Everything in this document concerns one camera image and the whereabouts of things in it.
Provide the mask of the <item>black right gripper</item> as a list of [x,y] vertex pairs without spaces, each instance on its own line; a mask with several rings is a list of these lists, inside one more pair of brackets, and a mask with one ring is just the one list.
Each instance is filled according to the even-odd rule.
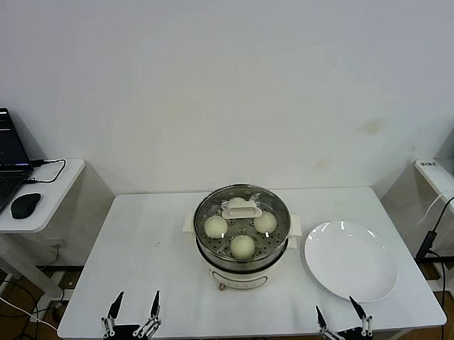
[[319,334],[326,340],[371,340],[371,336],[373,336],[373,317],[371,315],[367,315],[362,306],[351,296],[350,301],[356,314],[362,320],[362,327],[353,327],[338,333],[328,327],[319,307],[315,307]]

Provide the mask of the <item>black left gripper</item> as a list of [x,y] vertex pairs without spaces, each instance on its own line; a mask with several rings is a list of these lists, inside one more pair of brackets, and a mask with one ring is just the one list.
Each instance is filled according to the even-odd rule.
[[104,340],[147,340],[147,337],[152,337],[156,333],[162,323],[160,320],[160,291],[156,291],[149,318],[141,326],[138,324],[115,326],[123,294],[124,292],[118,294],[110,305],[107,315],[101,318]]

